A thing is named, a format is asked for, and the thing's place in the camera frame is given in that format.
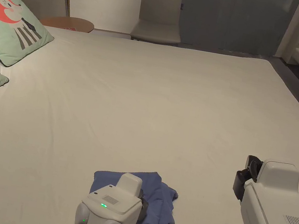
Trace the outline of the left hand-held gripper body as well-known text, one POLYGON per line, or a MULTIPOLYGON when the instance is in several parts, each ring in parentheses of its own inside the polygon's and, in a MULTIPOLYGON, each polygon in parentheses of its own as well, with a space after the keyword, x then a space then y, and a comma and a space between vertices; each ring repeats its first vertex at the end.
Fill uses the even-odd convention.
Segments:
POLYGON ((141 178, 123 174, 117 185, 92 191, 78 205, 75 224, 137 224, 144 220, 148 203, 141 178))

